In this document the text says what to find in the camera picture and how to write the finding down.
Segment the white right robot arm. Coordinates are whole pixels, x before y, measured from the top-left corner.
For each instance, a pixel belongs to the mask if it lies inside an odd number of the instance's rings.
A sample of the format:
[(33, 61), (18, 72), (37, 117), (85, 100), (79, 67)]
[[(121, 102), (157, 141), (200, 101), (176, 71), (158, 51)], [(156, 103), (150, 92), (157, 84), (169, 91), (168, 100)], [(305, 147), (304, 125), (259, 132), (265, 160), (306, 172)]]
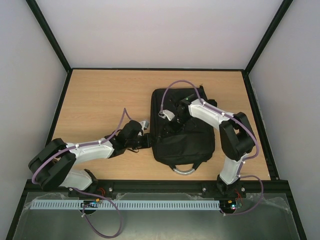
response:
[(180, 127), (190, 118), (197, 118), (219, 131), (225, 159), (216, 188), (222, 196), (229, 196), (238, 186), (245, 161), (254, 159), (260, 151), (247, 116), (243, 112), (234, 114), (221, 110), (200, 98), (198, 93), (180, 100), (176, 113), (164, 109), (164, 99), (161, 99), (159, 116), (170, 123)]

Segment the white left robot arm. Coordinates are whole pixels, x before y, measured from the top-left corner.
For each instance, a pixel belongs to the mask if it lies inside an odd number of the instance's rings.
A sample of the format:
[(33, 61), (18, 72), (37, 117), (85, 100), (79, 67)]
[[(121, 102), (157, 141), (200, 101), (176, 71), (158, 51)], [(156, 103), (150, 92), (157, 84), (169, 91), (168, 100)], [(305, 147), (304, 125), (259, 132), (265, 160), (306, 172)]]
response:
[(105, 136), (96, 141), (66, 143), (61, 138), (52, 140), (28, 164), (32, 172), (33, 184), (49, 191), (58, 187), (87, 190), (95, 181), (95, 176), (87, 169), (74, 169), (74, 165), (96, 159), (115, 158), (126, 150), (137, 153), (151, 146), (149, 121), (130, 120), (113, 136)]

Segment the black student backpack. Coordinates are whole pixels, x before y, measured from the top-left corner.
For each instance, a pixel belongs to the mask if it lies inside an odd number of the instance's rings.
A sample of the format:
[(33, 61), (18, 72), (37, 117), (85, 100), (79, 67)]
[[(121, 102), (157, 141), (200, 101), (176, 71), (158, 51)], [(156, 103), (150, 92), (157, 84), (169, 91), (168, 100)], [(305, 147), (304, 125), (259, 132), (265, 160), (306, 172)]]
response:
[(155, 160), (178, 170), (179, 165), (192, 164), (196, 170), (207, 162), (215, 151), (214, 128), (204, 121), (192, 117), (182, 128), (174, 131), (169, 121), (159, 116), (164, 88), (153, 91), (150, 103), (150, 135)]

